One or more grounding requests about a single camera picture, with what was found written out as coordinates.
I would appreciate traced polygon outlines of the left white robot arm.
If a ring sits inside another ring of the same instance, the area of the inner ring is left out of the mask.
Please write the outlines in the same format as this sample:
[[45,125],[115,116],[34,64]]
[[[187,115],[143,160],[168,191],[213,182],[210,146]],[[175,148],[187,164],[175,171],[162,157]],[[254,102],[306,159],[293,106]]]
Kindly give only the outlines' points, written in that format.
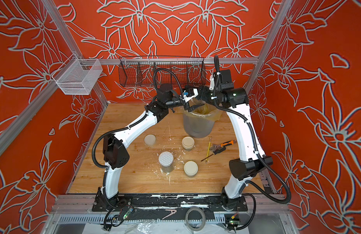
[[118,184],[121,171],[130,159],[127,151],[130,144],[164,119],[169,110],[180,106],[189,112],[197,109],[198,106],[190,106],[188,102],[193,98],[201,99],[204,88],[204,85],[198,88],[186,85],[178,94],[171,84],[162,84],[155,88],[156,96],[137,119],[124,128],[108,131],[98,137],[92,147],[91,157],[95,166],[104,169],[103,186],[99,188],[97,198],[107,210],[121,209],[127,204],[118,199]]

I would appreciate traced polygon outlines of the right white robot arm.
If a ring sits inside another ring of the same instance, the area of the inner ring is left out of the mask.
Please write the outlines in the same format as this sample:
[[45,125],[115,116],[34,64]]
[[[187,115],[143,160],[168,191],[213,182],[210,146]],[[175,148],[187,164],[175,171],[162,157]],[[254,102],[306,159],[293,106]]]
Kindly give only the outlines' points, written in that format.
[[235,88],[231,74],[220,70],[219,58],[214,57],[216,71],[213,73],[210,87],[198,88],[198,99],[226,112],[234,129],[239,147],[239,158],[229,162],[231,172],[228,183],[221,192],[221,203],[224,209],[235,209],[243,195],[245,187],[252,179],[271,164],[271,157],[265,157],[259,145],[253,127],[249,99],[244,88]]

